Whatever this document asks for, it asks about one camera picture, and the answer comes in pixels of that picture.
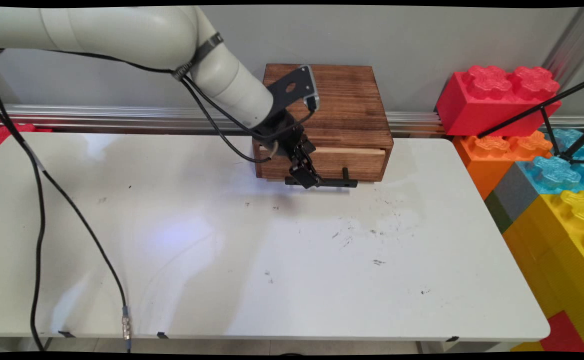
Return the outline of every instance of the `black mounting bracket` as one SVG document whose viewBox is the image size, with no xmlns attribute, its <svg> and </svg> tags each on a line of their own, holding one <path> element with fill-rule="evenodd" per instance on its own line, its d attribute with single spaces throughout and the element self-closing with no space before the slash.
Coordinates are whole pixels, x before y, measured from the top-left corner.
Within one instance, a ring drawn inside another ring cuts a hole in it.
<svg viewBox="0 0 584 360">
<path fill-rule="evenodd" d="M 295 178 L 291 176 L 285 177 L 286 185 L 300 185 Z M 349 171 L 346 167 L 343 168 L 343 178 L 322 178 L 321 181 L 315 185 L 318 187 L 331 187 L 331 188 L 355 188 L 358 186 L 358 180 L 353 180 L 349 178 Z"/>
<path fill-rule="evenodd" d="M 294 87 L 288 89 L 287 87 L 291 84 L 294 84 Z M 319 109 L 319 94 L 316 90 L 312 68 L 309 65 L 303 64 L 299 66 L 288 75 L 269 85 L 267 89 L 272 93 L 274 103 L 266 118 L 274 116 L 300 98 L 303 98 L 305 106 L 307 106 L 307 98 L 314 98 L 316 103 L 316 109 L 314 110 Z"/>
</svg>

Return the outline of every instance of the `black cable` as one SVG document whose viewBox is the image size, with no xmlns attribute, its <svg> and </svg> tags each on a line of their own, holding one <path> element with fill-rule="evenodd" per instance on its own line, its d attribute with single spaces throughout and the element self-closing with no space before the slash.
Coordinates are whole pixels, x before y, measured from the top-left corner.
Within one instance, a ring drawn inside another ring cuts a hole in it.
<svg viewBox="0 0 584 360">
<path fill-rule="evenodd" d="M 224 116 L 226 116 L 228 119 L 230 119 L 233 123 L 235 123 L 237 126 L 239 126 L 239 128 L 241 128 L 242 130 L 246 131 L 248 134 L 250 134 L 254 139 L 257 139 L 258 141 L 271 141 L 272 139 L 275 139 L 277 136 L 283 134 L 284 132 L 295 128 L 298 125 L 301 125 L 302 123 L 305 123 L 305 121 L 309 120 L 310 117 L 312 117 L 312 115 L 314 114 L 315 109 L 310 109 L 309 114 L 307 114 L 307 116 L 305 116 L 304 118 L 302 118 L 299 121 L 296 121 L 295 123 L 293 123 L 292 125 L 289 125 L 285 128 L 283 128 L 282 130 L 279 130 L 278 132 L 275 132 L 274 134 L 271 135 L 267 135 L 267 136 L 263 136 L 260 134 L 257 134 L 255 132 L 253 132 L 252 130 L 248 129 L 245 125 L 243 125 L 242 123 L 240 123 L 240 121 L 236 120 L 233 116 L 231 116 L 230 114 L 228 114 L 225 110 L 223 110 L 219 105 L 217 105 L 214 101 L 212 101 L 211 98 L 208 98 L 207 95 L 205 95 L 205 93 L 203 93 L 203 91 L 194 83 L 194 81 L 192 79 L 190 79 L 187 76 L 183 77 L 195 90 L 196 92 L 199 93 L 199 95 L 201 95 L 201 98 L 205 99 L 205 101 L 207 101 L 210 105 L 212 105 L 215 109 L 217 109 L 219 112 L 221 112 L 221 114 L 223 114 Z"/>
<path fill-rule="evenodd" d="M 103 250 L 103 247 L 100 246 L 100 242 L 98 241 L 96 235 L 92 231 L 90 224 L 88 224 L 86 219 L 83 217 L 83 214 L 81 214 L 81 211 L 79 210 L 79 208 L 76 207 L 74 201 L 72 201 L 70 196 L 68 196 L 68 194 L 65 193 L 65 191 L 59 186 L 59 184 L 56 183 L 56 181 L 50 176 L 50 174 L 47 172 L 47 170 L 43 170 L 43 175 L 47 178 L 47 180 L 49 180 L 50 183 L 52 183 L 52 185 L 54 185 L 54 187 L 57 189 L 57 191 L 59 193 L 61 193 L 61 195 L 65 198 L 65 200 L 67 200 L 67 202 L 70 203 L 70 206 L 72 207 L 72 209 L 74 209 L 74 212 L 78 215 L 79 219 L 81 219 L 81 222 L 83 223 L 85 228 L 90 233 L 92 239 L 94 240 L 94 243 L 96 244 L 96 246 L 98 248 L 98 251 L 100 251 L 100 254 L 103 256 L 103 260 L 105 260 L 105 263 L 107 264 L 107 267 L 109 268 L 109 271 L 112 273 L 112 276 L 114 276 L 114 280 L 116 281 L 116 286 L 118 287 L 118 292 L 121 293 L 121 301 L 123 302 L 123 307 L 127 306 L 127 303 L 125 302 L 125 293 L 123 292 L 123 286 L 121 285 L 121 282 L 118 280 L 118 275 L 116 275 L 116 271 L 114 271 L 114 268 L 112 267 L 111 262 L 109 262 L 107 255 L 105 255 L 105 251 Z"/>
<path fill-rule="evenodd" d="M 0 120 L 4 124 L 7 123 L 5 118 L 2 116 L 1 112 L 0 112 Z M 20 145 L 23 148 L 23 150 L 27 154 L 27 157 L 29 157 L 29 161 L 32 163 L 32 167 L 34 169 L 34 178 L 36 179 L 36 191 L 38 192 L 38 208 L 40 211 L 41 223 L 40 223 L 39 228 L 38 228 L 38 238 L 36 239 L 36 261 L 35 261 L 35 265 L 34 265 L 34 268 L 35 268 L 34 296 L 32 298 L 32 307 L 29 311 L 29 330 L 30 330 L 30 333 L 32 333 L 32 337 L 34 338 L 34 342 L 36 343 L 36 347 L 38 348 L 38 351 L 45 351 L 45 348 L 43 347 L 41 340 L 38 338 L 38 331 L 36 331 L 36 323 L 34 321 L 34 319 L 36 319 L 36 305 L 38 305 L 38 290 L 39 290 L 40 283 L 41 283 L 41 245 L 43 244 L 43 233 L 45 233 L 45 207 L 43 205 L 43 188 L 41 185 L 41 178 L 38 175 L 38 166 L 36 165 L 36 161 L 34 160 L 34 156 L 32 155 L 30 150 L 25 145 L 23 137 L 20 136 L 20 134 L 18 134 L 18 132 L 16 132 L 16 134 L 18 136 L 15 136 L 15 135 L 12 135 L 12 136 L 18 142 L 18 145 Z"/>
<path fill-rule="evenodd" d="M 38 332 L 36 331 L 36 324 L 34 321 L 36 318 L 36 305 L 38 304 L 38 292 L 40 289 L 41 245 L 43 242 L 43 233 L 45 233 L 45 210 L 44 210 L 44 205 L 43 205 L 43 189 L 42 189 L 42 185 L 41 185 L 40 176 L 38 174 L 39 162 L 36 159 L 36 155 L 34 155 L 34 152 L 29 148 L 29 146 L 27 146 L 25 139 L 23 139 L 23 136 L 18 132 L 17 128 L 14 126 L 14 123 L 11 121 L 10 117 L 8 116 L 7 112 L 5 111 L 5 107 L 1 101 L 1 98 L 0 98 L 0 120 L 5 125 L 5 127 L 9 130 L 10 134 L 14 137 L 14 139 L 18 142 L 18 144 L 23 148 L 23 150 L 27 154 L 27 157 L 29 157 L 30 162 L 32 162 L 32 166 L 34 168 L 34 177 L 36 178 L 36 187 L 38 189 L 38 203 L 39 203 L 39 208 L 40 208 L 41 224 L 40 224 L 40 229 L 39 229 L 39 233 L 38 233 L 38 239 L 36 240 L 36 274 L 35 274 L 35 280 L 34 280 L 34 297 L 32 300 L 32 308 L 30 310 L 29 326 L 30 326 L 30 331 L 32 332 L 32 337 L 34 338 L 34 342 L 36 342 L 36 347 L 38 348 L 39 351 L 45 351 L 45 349 L 43 348 L 43 344 L 41 344 L 41 341 L 38 338 Z M 83 225 L 85 225 L 88 232 L 90 233 L 98 250 L 100 251 L 101 255 L 103 256 L 103 259 L 105 260 L 107 267 L 109 268 L 109 271 L 112 273 L 112 276 L 114 276 L 114 280 L 116 280 L 116 285 L 118 286 L 118 291 L 121 294 L 121 301 L 123 302 L 123 313 L 125 316 L 127 316 L 127 314 L 126 314 L 127 313 L 127 303 L 125 301 L 125 292 L 123 292 L 123 286 L 121 285 L 121 282 L 118 279 L 118 275 L 116 275 L 116 271 L 114 271 L 114 268 L 112 267 L 112 264 L 109 262 L 109 259 L 107 258 L 107 255 L 105 254 L 105 251 L 103 250 L 102 246 L 100 245 L 100 242 L 98 241 L 96 235 L 94 234 L 90 225 L 87 223 L 86 219 L 83 217 L 80 210 L 76 207 L 74 201 L 72 201 L 70 196 L 68 196 L 65 193 L 65 191 L 63 191 L 61 186 L 59 186 L 59 184 L 55 182 L 55 180 L 49 175 L 49 173 L 47 173 L 46 170 L 44 170 L 42 168 L 42 166 L 41 166 L 41 169 L 42 169 L 43 175 L 45 175 L 47 180 L 49 180 L 49 182 L 52 183 L 52 185 L 54 185 L 54 187 L 57 189 L 57 191 L 59 191 L 59 193 L 62 194 L 62 196 L 65 198 L 65 200 L 67 200 L 67 202 L 70 203 L 70 206 L 74 209 L 74 211 L 76 212 L 78 217 L 81 219 Z"/>
<path fill-rule="evenodd" d="M 135 64 L 135 63 L 130 63 L 128 61 L 125 60 L 121 60 L 121 59 L 117 59 L 116 57 L 111 57 L 108 55 L 100 55 L 100 54 L 92 54 L 92 53 L 88 53 L 88 52 L 73 52 L 73 51 L 60 51 L 60 50 L 54 50 L 54 52 L 56 53 L 63 53 L 63 54 L 72 54 L 72 55 L 81 55 L 82 57 L 89 57 L 89 58 L 94 58 L 94 59 L 103 59 L 103 60 L 111 60 L 111 61 L 115 61 L 115 62 L 122 62 L 122 63 L 126 63 L 130 66 L 134 66 L 135 68 L 140 68 L 141 70 L 145 70 L 145 71 L 150 71 L 152 73 L 161 73 L 161 74 L 171 74 L 173 73 L 172 70 L 169 69 L 157 69 L 157 68 L 148 68 L 147 66 L 142 66 L 139 64 Z M 239 128 L 241 128 L 242 130 L 244 130 L 244 132 L 248 133 L 250 136 L 252 136 L 254 139 L 257 139 L 258 141 L 271 141 L 273 139 L 275 139 L 277 136 L 283 134 L 284 132 L 304 123 L 305 121 L 309 120 L 310 117 L 312 117 L 312 115 L 314 114 L 314 109 L 310 109 L 310 112 L 307 116 L 305 116 L 304 118 L 302 118 L 299 121 L 296 121 L 294 124 L 287 126 L 285 128 L 283 128 L 282 130 L 279 130 L 278 132 L 271 134 L 271 135 L 267 135 L 267 136 L 263 136 L 260 134 L 257 134 L 255 132 L 253 132 L 252 130 L 250 130 L 248 127 L 246 127 L 245 125 L 243 125 L 240 121 L 236 120 L 233 116 L 231 116 L 228 112 L 226 112 L 225 110 L 223 110 L 219 105 L 217 105 L 214 101 L 212 101 L 211 98 L 208 98 L 207 95 L 205 95 L 205 93 L 203 93 L 203 91 L 194 83 L 194 81 L 192 79 L 190 79 L 187 76 L 183 77 L 187 82 L 189 82 L 189 84 L 196 90 L 196 92 L 198 92 L 198 94 L 205 99 L 205 101 L 207 101 L 210 105 L 212 105 L 212 107 L 214 107 L 215 109 L 217 109 L 219 112 L 221 112 L 221 114 L 223 114 L 224 116 L 226 116 L 230 121 L 232 121 L 233 123 L 235 123 L 235 125 L 237 125 Z M 211 121 L 212 123 L 212 127 L 216 127 L 214 121 Z"/>
<path fill-rule="evenodd" d="M 237 153 L 237 155 L 239 157 L 242 157 L 243 159 L 245 159 L 249 162 L 253 162 L 253 163 L 260 163 L 260 162 L 264 163 L 264 162 L 268 162 L 269 160 L 272 159 L 271 157 L 266 157 L 265 159 L 253 159 L 251 157 L 248 157 L 247 155 L 245 155 L 241 151 L 239 151 L 237 148 L 235 148 L 234 145 L 232 145 L 232 143 L 225 137 L 225 135 L 223 135 L 223 133 L 221 132 L 221 129 L 218 128 L 218 126 L 216 125 L 214 120 L 212 120 L 212 117 L 210 116 L 210 114 L 208 114 L 207 110 L 203 106 L 203 103 L 201 102 L 201 100 L 198 99 L 198 96 L 196 96 L 196 93 L 194 93 L 194 90 L 187 84 L 187 82 L 185 80 L 181 79 L 180 83 L 183 84 L 187 88 L 189 93 L 192 95 L 192 98 L 194 98 L 194 101 L 196 101 L 196 104 L 198 104 L 198 107 L 201 108 L 201 111 L 203 112 L 205 117 L 207 117 L 207 120 L 210 122 L 210 124 L 212 124 L 212 127 L 214 128 L 214 130 L 216 130 L 216 132 L 218 133 L 218 136 L 220 136 L 221 139 L 223 139 L 223 141 L 227 144 L 227 146 L 230 146 L 230 149 L 233 150 L 235 153 Z"/>
<path fill-rule="evenodd" d="M 100 54 L 92 54 L 92 53 L 88 53 L 88 52 L 73 52 L 73 51 L 61 51 L 61 50 L 52 50 L 55 53 L 63 53 L 63 54 L 72 54 L 72 55 L 81 55 L 82 57 L 89 57 L 89 58 L 94 58 L 94 59 L 103 59 L 103 60 L 111 60 L 111 61 L 115 61 L 115 62 L 122 62 L 122 63 L 126 63 L 130 66 L 134 66 L 135 68 L 140 68 L 141 70 L 145 70 L 145 71 L 150 71 L 151 73 L 162 73 L 162 74 L 171 74 L 172 70 L 170 69 L 161 69 L 161 68 L 148 68 L 147 66 L 142 66 L 139 64 L 135 64 L 135 63 L 130 63 L 127 62 L 125 60 L 121 60 L 121 59 L 117 59 L 116 57 L 111 57 L 108 55 L 100 55 Z"/>
</svg>

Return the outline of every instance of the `red lego block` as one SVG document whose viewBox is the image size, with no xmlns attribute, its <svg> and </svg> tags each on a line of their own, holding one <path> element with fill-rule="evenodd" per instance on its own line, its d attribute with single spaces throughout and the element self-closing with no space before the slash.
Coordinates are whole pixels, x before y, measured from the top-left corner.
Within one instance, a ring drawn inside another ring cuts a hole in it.
<svg viewBox="0 0 584 360">
<path fill-rule="evenodd" d="M 550 335 L 541 340 L 545 351 L 584 353 L 584 342 L 565 311 L 550 317 Z"/>
<path fill-rule="evenodd" d="M 36 129 L 34 127 L 34 125 L 32 125 L 31 123 L 26 123 L 25 125 L 18 125 L 17 123 L 14 124 L 14 126 L 16 127 L 16 129 L 18 130 L 18 132 L 38 132 L 38 133 L 51 133 L 52 129 Z M 9 130 L 4 127 L 1 126 L 0 127 L 0 145 L 1 143 L 8 138 L 8 136 L 10 136 L 10 132 Z"/>
<path fill-rule="evenodd" d="M 477 135 L 531 109 L 556 94 L 560 85 L 541 67 L 519 66 L 506 73 L 496 66 L 472 66 L 455 72 L 436 103 L 447 135 Z M 561 101 L 545 109 L 551 116 Z M 528 137 L 543 123 L 540 111 L 490 134 L 495 137 Z"/>
</svg>

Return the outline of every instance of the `gray lego block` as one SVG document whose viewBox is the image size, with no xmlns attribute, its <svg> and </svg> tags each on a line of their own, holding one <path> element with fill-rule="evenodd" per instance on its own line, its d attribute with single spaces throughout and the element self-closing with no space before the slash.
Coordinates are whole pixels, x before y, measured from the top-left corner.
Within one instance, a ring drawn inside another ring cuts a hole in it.
<svg viewBox="0 0 584 360">
<path fill-rule="evenodd" d="M 514 222 L 538 197 L 520 166 L 513 164 L 494 189 L 507 217 Z"/>
</svg>

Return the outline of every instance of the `cable connector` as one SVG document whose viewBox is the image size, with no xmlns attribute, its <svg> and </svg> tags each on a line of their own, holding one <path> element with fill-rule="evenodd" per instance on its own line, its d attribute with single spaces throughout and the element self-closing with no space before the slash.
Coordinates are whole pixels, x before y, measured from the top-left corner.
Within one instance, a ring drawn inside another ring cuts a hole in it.
<svg viewBox="0 0 584 360">
<path fill-rule="evenodd" d="M 123 324 L 123 340 L 125 340 L 125 348 L 129 351 L 132 349 L 132 326 L 130 325 L 127 306 L 123 306 L 123 317 L 121 323 Z"/>
</svg>

